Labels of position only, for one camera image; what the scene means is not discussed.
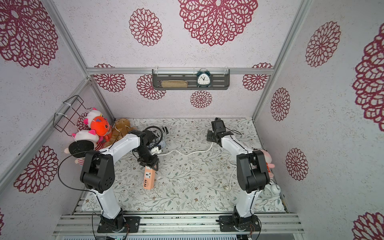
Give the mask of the orange power strip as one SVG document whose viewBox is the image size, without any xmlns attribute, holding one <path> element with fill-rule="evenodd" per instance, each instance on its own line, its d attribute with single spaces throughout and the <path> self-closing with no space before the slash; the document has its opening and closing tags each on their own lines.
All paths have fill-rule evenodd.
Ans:
<svg viewBox="0 0 384 240">
<path fill-rule="evenodd" d="M 155 186 L 156 171 L 150 167 L 145 167 L 143 188 L 151 190 Z"/>
</svg>

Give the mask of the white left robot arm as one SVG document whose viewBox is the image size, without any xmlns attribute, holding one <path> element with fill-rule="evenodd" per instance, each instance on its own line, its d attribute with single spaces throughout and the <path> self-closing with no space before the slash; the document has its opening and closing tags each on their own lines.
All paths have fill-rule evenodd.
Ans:
<svg viewBox="0 0 384 240">
<path fill-rule="evenodd" d="M 85 161 L 80 180 L 86 188 L 96 195 L 105 220 L 116 220 L 122 212 L 114 191 L 115 163 L 127 153 L 136 152 L 138 162 L 143 167 L 159 170 L 159 158 L 150 146 L 155 147 L 157 136 L 149 130 L 132 130 L 122 139 L 101 151 L 91 150 L 85 153 Z"/>
</svg>

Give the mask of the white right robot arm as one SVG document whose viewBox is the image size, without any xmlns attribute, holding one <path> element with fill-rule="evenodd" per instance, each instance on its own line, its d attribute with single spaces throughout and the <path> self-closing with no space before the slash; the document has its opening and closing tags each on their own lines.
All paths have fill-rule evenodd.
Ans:
<svg viewBox="0 0 384 240">
<path fill-rule="evenodd" d="M 271 155 L 263 149 L 251 149 L 234 137 L 220 118 L 211 122 L 212 129 L 207 132 L 207 141 L 216 143 L 236 158 L 237 180 L 243 193 L 235 206 L 234 216 L 239 220 L 252 217 L 254 200 L 270 183 L 271 173 L 268 164 Z"/>
</svg>

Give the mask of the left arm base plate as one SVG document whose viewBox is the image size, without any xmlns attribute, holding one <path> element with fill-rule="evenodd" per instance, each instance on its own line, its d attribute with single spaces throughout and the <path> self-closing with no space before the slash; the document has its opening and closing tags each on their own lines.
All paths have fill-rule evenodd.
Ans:
<svg viewBox="0 0 384 240">
<path fill-rule="evenodd" d="M 137 233 L 140 226 L 140 217 L 117 216 L 116 219 L 107 219 L 101 216 L 97 233 Z"/>
</svg>

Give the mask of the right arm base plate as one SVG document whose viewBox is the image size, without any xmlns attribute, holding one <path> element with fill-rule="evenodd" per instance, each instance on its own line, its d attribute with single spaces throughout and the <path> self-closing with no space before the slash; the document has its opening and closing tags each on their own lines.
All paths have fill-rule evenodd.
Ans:
<svg viewBox="0 0 384 240">
<path fill-rule="evenodd" d="M 221 232 L 258 232 L 261 224 L 257 216 L 252 215 L 247 218 L 233 216 L 219 216 L 216 220 Z"/>
</svg>

